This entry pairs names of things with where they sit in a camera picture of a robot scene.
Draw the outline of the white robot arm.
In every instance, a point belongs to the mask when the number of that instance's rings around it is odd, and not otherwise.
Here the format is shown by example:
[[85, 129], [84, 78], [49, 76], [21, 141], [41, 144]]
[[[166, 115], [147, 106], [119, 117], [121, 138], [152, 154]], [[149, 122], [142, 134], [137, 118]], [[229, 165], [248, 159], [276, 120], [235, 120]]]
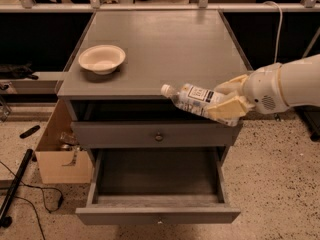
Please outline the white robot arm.
[[274, 63], [214, 88], [224, 94], [206, 108], [212, 119], [240, 118], [249, 111], [281, 113], [297, 106], [320, 106], [320, 55]]

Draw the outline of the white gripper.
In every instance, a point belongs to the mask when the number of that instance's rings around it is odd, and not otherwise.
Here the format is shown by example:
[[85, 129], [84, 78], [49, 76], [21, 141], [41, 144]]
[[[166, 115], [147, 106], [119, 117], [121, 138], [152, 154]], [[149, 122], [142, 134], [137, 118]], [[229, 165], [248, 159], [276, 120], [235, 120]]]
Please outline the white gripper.
[[217, 85], [214, 90], [222, 94], [236, 92], [244, 96], [232, 97], [222, 103], [206, 108], [211, 119], [231, 119], [245, 116], [251, 110], [261, 114], [284, 112], [289, 106], [284, 101], [280, 88], [281, 63], [261, 67], [251, 73], [240, 75]]

